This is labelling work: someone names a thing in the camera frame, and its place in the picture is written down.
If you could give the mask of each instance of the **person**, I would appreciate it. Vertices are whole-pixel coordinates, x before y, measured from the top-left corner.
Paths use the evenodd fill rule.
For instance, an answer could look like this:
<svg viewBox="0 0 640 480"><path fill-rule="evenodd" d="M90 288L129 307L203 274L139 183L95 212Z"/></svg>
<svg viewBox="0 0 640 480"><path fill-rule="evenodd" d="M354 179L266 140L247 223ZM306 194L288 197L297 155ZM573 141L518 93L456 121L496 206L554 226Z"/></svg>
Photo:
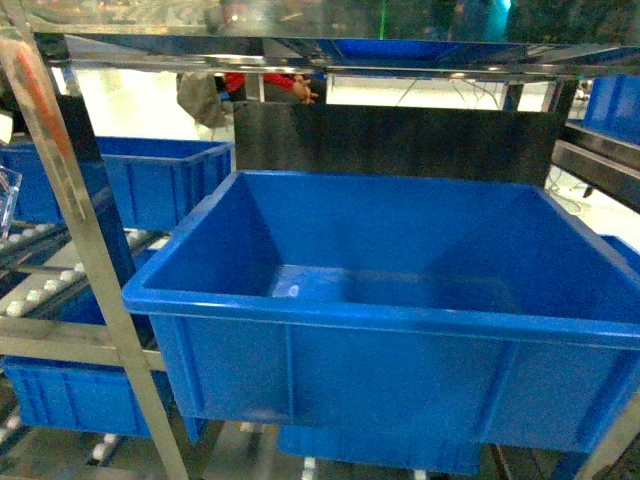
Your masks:
<svg viewBox="0 0 640 480"><path fill-rule="evenodd" d="M267 73L264 79L264 97L267 102L313 104L324 100L320 81L307 79L303 75L293 78L277 73ZM242 73L227 73L227 93L232 102L247 99L245 76Z"/></svg>

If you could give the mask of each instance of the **blue plastic bin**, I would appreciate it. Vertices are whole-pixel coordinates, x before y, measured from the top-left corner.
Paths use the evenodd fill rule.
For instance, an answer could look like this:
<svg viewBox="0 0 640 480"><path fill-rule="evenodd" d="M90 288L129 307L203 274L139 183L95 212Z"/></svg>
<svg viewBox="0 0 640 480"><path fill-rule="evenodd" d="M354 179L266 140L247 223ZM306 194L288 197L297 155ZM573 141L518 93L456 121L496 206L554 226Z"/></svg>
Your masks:
<svg viewBox="0 0 640 480"><path fill-rule="evenodd" d="M232 143L98 138L125 227L173 230L230 173ZM15 218L64 223L31 143L0 150L0 163L24 175ZM81 162L90 191L106 183L99 163Z"/></svg>
<svg viewBox="0 0 640 480"><path fill-rule="evenodd" d="M480 448L478 444L424 435L356 433L329 428L281 427L278 435L278 449L288 455L457 475L478 473Z"/></svg>
<svg viewBox="0 0 640 480"><path fill-rule="evenodd" d="M640 276L527 185L232 174L125 287L186 416L588 452Z"/></svg>
<svg viewBox="0 0 640 480"><path fill-rule="evenodd" d="M6 357L3 365L26 425L150 437L121 368L21 357ZM167 376L154 372L154 379L168 410L171 387Z"/></svg>
<svg viewBox="0 0 640 480"><path fill-rule="evenodd" d="M640 77L594 81L584 127L640 145Z"/></svg>

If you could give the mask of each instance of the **metal shelf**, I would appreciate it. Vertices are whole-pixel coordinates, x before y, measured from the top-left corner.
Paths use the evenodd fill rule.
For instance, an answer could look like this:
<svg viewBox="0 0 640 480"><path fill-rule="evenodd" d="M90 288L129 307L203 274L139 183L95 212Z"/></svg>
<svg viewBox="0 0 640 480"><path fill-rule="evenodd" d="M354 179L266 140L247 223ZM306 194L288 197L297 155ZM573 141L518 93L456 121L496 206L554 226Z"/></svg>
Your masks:
<svg viewBox="0 0 640 480"><path fill-rule="evenodd" d="M234 7L238 2L208 0L182 2L180 7L168 0L138 0L133 5L104 8L96 2L94 7L87 8L86 3L67 0L59 2L55 10L49 10L46 2L5 0L2 7L6 15L0 11L0 27L5 27L0 36L0 61L32 132L107 324L106 327L80 327L51 320L0 318L0 353L124 367L172 480L187 480L189 473L193 473L187 465L202 467L207 458L206 447L213 445L222 424L216 424L214 433L195 448L182 445L171 428L151 377L151 371L164 369L161 355L142 348L131 316L122 306L121 286L131 275L132 267L113 198L107 191L96 213L78 166L79 157L100 161L84 101L73 82L68 85L70 96L56 95L48 75L49 66L65 69L67 78L73 77L69 68L72 61L80 66L174 71L293 73L319 70L413 77L427 74L446 77L466 72L464 75L469 78L517 82L640 72L637 62L640 49L625 46L640 43L637 25L640 6L615 20L628 28L610 29L606 31L612 33L603 34L598 33L602 32L599 27L614 22L611 18L596 16L586 6L580 7L584 11L565 12L540 6L547 2L533 0L519 0L512 10L499 1L470 0L462 3L461 11L455 9L453 2L442 2L453 5L449 12L452 16L442 24L434 16L434 8L440 3L435 1L256 0L247 3L251 8ZM490 15L497 11L494 7L501 8L500 5L500 18L504 22L498 32L492 33L487 28ZM170 7L175 19L170 18ZM182 10L184 15L181 15L177 8L189 11ZM582 21L577 26L572 23L575 18ZM69 33L84 38L63 36ZM352 38L359 40L344 41ZM390 39L397 42L391 43L391 49L384 47L386 53L362 53L368 40ZM577 45L587 42L605 45ZM574 81L559 83L558 88L550 91L548 109L566 110L563 104L573 98L575 87ZM510 95L517 105L518 88ZM76 109L74 112L80 111L85 117L76 117L80 120L74 125L65 123L69 122L65 113L72 111L67 110L71 104ZM637 170L607 157L609 148L609 144L598 149L565 136L558 144L554 161L605 191L609 188L612 195L615 193L628 205L640 208L640 199L619 185L616 190L615 184L619 178L638 181ZM603 179L602 170L594 165L615 170L622 177L615 177L613 172ZM79 283L76 287L85 288L86 284ZM271 442L268 448L273 450L273 439L264 438ZM603 465L609 458L603 452L603 449L596 452L588 469L595 471ZM499 450L497 457L502 463L524 458L510 449ZM510 478L509 472L511 478L533 478L531 470L527 473L532 464L527 462L505 469L502 478ZM331 472L334 467L328 466L325 471ZM104 472L83 468L80 473L83 478ZM260 473L249 470L256 475ZM585 471L581 478L586 478ZM320 475L318 478L324 478L322 471L316 473ZM122 478L136 478L131 472L122 475Z"/></svg>

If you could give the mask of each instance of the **bin rim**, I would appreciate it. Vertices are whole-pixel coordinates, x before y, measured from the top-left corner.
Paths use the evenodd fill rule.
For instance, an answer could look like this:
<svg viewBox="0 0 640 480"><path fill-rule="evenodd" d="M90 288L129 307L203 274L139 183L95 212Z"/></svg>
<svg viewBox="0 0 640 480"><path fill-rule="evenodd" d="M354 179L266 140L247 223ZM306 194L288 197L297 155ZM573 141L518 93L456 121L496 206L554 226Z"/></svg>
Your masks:
<svg viewBox="0 0 640 480"><path fill-rule="evenodd" d="M157 139L157 138L141 138L141 137L96 137L98 141L109 141L109 140L131 140L131 141L161 141L161 142L176 142L176 144L202 144L203 146L210 145L209 148L205 148L201 152L195 153L188 157L183 158L174 158L174 157L162 157L157 155L116 155L110 153L101 153L100 155L103 158L108 158L111 162L130 162L130 161L146 161L146 162L154 162L154 163L197 163L202 161L204 155L215 155L220 156L223 155L235 148L234 142L217 142L210 140L174 140L174 139ZM36 150L36 146L33 142L23 141L13 145L7 145L6 147L0 148L0 152L7 153L20 153L20 152L32 152Z"/></svg>
<svg viewBox="0 0 640 480"><path fill-rule="evenodd" d="M216 191L183 220L173 232L171 241L158 251L125 285L122 296L131 313L152 315L152 322L169 321L175 317L201 318L202 321L230 320L252 323L277 323L350 330L377 330L451 337L494 339L546 344L640 350L640 323L607 320L565 318L427 307L398 307L361 303L324 302L299 298L273 298L250 295L191 292L149 288L147 282L180 248L188 234L203 222L209 212L244 176L330 176L370 177L374 175L302 173L286 171L238 171L227 177ZM442 182L468 182L433 179ZM573 226L592 248L604 255L614 268L630 276L630 282L640 296L640 275L624 257L598 237L585 224L558 205L541 188L515 185L538 192L543 200Z"/></svg>

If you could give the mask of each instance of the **shelf rack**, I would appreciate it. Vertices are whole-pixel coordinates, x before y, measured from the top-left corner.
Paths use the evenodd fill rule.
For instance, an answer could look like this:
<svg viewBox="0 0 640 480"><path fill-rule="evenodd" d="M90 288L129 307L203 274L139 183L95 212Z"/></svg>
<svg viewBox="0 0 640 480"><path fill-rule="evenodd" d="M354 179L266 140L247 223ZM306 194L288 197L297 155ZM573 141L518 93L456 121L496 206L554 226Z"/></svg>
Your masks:
<svg viewBox="0 0 640 480"><path fill-rule="evenodd" d="M640 7L607 17L575 5L563 10L532 0L513 6L503 0L469 0L458 2L460 8L449 12L444 25L436 19L425 29L415 20L429 15L418 9L425 3L419 1L246 3L249 8L226 0L138 0L109 7L63 0L54 9L37 0L4 0L0 9L0 62L107 324L79 327L0 318L0 353L124 367L172 480L193 475L185 459L197 452L195 463L201 466L207 448L187 451L176 440L151 377L151 371L165 369L162 357L141 347L122 306L121 287L133 272L131 256L108 185L100 205L93 204L78 167L78 158L101 158L72 65L247 74L319 71L328 75L329 83L336 74L483 79L503 83L505 110L517 110L524 83L549 81L545 110L565 117L578 79L640 72L640 48L634 46L640 44ZM601 28L615 22L620 28ZM64 95L51 67L64 73ZM258 75L248 79L259 81ZM640 163L617 162L625 168L612 167L612 161L629 157L629 151L619 150L613 141L606 151L598 150L601 143L585 143L592 135L582 134L578 140L575 132L568 132L554 162L640 211L638 200L612 177L635 185ZM609 438L616 437L620 423ZM219 433L220 428L218 423L213 430ZM638 431L640 425L626 421L622 441L605 440L590 458L565 456L552 478L571 478L579 470L576 478L590 478L615 461ZM536 462L530 451L493 450L504 467L501 478L543 477L531 468Z"/></svg>

